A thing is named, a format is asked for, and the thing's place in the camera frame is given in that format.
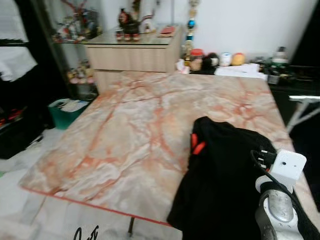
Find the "wooden cabinet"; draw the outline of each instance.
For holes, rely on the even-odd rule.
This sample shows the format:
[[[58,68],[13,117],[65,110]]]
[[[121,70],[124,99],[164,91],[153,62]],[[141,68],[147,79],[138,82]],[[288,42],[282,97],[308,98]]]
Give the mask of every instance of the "wooden cabinet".
[[[175,71],[175,63],[180,57],[182,28],[176,26],[173,37],[158,37],[163,27],[155,33],[142,34],[138,42],[117,42],[112,30],[85,45],[100,93],[108,88],[108,78],[115,78],[121,71]]]

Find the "folded cloth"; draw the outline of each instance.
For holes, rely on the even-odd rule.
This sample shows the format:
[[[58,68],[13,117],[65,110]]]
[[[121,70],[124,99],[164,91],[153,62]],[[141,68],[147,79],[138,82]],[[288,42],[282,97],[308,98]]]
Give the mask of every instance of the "folded cloth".
[[[182,231],[183,240],[261,239],[255,219],[260,199],[255,182],[261,173],[254,167],[250,151],[275,153],[270,140],[208,117],[198,118],[192,133],[188,171],[177,190],[168,223]],[[306,223],[298,224],[303,237],[308,231],[303,226],[312,224]]]
[[[30,71],[37,63],[28,48],[0,47],[0,73],[4,81],[14,81]]]

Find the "black garment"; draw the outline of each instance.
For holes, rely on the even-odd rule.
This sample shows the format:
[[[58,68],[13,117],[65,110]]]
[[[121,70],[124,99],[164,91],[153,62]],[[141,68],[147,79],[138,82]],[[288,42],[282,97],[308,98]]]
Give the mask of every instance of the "black garment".
[[[183,232],[183,240],[259,240],[255,220],[260,194],[255,188],[261,173],[250,151],[275,153],[269,139],[227,122],[198,118],[192,133],[206,146],[190,152],[188,172],[177,190],[167,221]]]

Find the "green bin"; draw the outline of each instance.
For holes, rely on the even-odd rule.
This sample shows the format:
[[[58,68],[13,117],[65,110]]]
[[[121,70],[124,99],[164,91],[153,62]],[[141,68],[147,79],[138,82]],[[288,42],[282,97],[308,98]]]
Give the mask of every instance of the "green bin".
[[[48,105],[49,111],[52,115],[53,122],[57,129],[67,129],[70,124],[76,120],[77,117],[89,106],[89,103],[80,109],[72,112],[63,111],[58,106],[61,104],[68,102],[68,98],[59,99]]]

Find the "cabinet drawer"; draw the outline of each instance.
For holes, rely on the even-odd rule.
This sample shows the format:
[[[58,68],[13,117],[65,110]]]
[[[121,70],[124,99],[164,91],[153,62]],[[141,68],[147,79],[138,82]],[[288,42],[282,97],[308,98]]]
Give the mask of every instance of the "cabinet drawer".
[[[165,48],[88,47],[86,50],[96,70],[166,72]]]
[[[130,70],[130,58],[126,48],[88,47],[87,54],[94,69]]]

